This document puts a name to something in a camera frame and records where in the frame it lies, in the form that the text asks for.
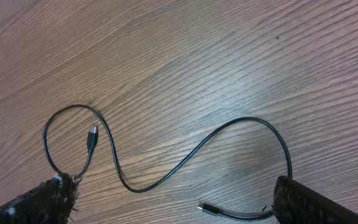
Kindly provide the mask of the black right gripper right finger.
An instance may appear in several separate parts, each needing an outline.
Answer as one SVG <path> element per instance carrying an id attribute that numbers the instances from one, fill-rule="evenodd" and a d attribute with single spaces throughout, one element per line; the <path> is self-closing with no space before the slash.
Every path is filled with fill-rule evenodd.
<path id="1" fill-rule="evenodd" d="M 358 214 L 280 176 L 273 193 L 273 213 L 281 224 L 358 224 Z"/>

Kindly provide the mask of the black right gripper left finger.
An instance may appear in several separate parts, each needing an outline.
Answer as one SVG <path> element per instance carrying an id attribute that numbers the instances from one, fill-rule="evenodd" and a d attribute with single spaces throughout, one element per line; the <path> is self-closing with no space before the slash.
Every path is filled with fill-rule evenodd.
<path id="1" fill-rule="evenodd" d="M 68 174 L 53 178 L 0 206 L 0 223 L 67 224 L 75 210 L 81 179 Z"/>

